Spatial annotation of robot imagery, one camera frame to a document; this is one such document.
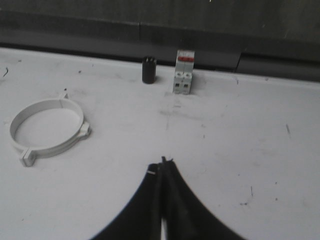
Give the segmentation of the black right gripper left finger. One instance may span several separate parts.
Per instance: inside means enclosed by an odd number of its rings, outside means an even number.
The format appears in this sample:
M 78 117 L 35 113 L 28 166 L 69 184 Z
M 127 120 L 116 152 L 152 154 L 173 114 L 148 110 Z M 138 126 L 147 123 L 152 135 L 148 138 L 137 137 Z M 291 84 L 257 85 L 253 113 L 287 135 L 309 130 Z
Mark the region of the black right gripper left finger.
M 148 166 L 138 189 L 121 212 L 94 240 L 159 240 L 162 225 L 162 170 Z

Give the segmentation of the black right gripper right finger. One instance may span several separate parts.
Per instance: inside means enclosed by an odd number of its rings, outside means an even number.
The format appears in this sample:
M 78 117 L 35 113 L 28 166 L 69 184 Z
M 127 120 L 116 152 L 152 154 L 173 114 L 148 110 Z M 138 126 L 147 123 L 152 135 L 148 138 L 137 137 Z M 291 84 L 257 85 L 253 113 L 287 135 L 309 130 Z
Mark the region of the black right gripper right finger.
M 167 240 L 244 239 L 203 205 L 172 159 L 163 156 L 161 160 L 161 208 Z

